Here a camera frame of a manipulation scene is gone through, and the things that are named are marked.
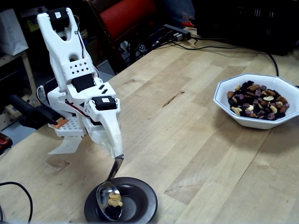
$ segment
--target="white bowl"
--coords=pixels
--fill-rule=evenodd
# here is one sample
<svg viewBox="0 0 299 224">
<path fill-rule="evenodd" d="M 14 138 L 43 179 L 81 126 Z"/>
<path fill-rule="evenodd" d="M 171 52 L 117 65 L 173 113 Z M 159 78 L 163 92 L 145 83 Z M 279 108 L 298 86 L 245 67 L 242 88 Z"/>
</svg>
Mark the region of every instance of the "white bowl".
<svg viewBox="0 0 299 224">
<path fill-rule="evenodd" d="M 255 84 L 265 85 L 268 89 L 277 91 L 288 101 L 290 107 L 286 111 L 284 118 L 273 121 L 246 118 L 238 116 L 230 110 L 227 92 L 234 91 L 237 84 L 242 85 L 249 80 L 254 82 Z M 275 76 L 241 74 L 236 77 L 226 79 L 218 83 L 214 95 L 214 102 L 240 125 L 259 129 L 273 128 L 299 115 L 299 89 L 283 80 L 282 78 Z"/>
</svg>

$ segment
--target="red chair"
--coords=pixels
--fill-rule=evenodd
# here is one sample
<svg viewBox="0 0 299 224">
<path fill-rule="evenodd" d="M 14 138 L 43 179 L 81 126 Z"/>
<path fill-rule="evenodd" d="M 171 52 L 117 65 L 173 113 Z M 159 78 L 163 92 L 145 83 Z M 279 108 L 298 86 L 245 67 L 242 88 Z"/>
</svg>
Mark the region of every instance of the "red chair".
<svg viewBox="0 0 299 224">
<path fill-rule="evenodd" d="M 153 24 L 157 13 L 154 0 L 85 0 L 88 33 L 93 32 L 112 69 L 117 74 L 127 67 L 118 46 L 134 40 L 136 31 Z M 131 42 L 131 59 L 135 47 Z"/>
</svg>

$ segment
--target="black plate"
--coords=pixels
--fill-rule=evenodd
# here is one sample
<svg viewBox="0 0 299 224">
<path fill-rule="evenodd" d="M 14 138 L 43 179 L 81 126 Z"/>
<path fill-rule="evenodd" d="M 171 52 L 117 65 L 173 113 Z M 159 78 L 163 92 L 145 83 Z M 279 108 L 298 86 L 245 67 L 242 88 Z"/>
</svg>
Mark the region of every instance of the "black plate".
<svg viewBox="0 0 299 224">
<path fill-rule="evenodd" d="M 122 214 L 117 222 L 148 223 L 155 216 L 158 207 L 154 190 L 145 182 L 131 178 L 119 177 L 112 180 L 112 184 L 120 191 L 123 202 Z M 89 194 L 84 206 L 84 214 L 89 223 L 108 223 L 101 212 L 96 199 L 98 186 Z"/>
</svg>

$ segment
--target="bowl of trail mix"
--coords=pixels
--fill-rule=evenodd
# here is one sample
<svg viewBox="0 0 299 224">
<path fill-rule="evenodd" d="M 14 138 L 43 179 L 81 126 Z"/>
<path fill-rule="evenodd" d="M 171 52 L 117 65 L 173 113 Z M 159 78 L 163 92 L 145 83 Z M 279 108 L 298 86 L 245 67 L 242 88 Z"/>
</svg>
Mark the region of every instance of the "bowl of trail mix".
<svg viewBox="0 0 299 224">
<path fill-rule="evenodd" d="M 239 124 L 270 129 L 299 115 L 299 89 L 285 80 L 242 74 L 216 88 L 214 102 Z"/>
</svg>

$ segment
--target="metal spoon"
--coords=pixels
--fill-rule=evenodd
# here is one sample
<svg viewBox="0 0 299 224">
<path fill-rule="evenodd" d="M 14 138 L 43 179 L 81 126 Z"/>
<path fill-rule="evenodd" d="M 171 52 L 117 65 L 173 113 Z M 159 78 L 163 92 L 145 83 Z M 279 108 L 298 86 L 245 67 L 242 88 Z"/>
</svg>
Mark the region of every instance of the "metal spoon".
<svg viewBox="0 0 299 224">
<path fill-rule="evenodd" d="M 111 180 L 115 177 L 117 171 L 121 167 L 121 164 L 123 162 L 123 154 L 115 157 L 114 164 L 111 168 L 110 174 L 105 182 L 103 182 L 97 189 L 97 201 L 98 205 L 103 212 L 103 214 L 111 221 L 116 221 L 120 218 L 122 209 L 120 212 L 120 215 L 118 217 L 112 217 L 111 214 L 106 210 L 106 208 L 109 206 L 108 200 L 109 200 L 109 194 L 113 192 L 116 195 L 119 195 L 120 192 L 118 189 L 111 183 Z"/>
</svg>

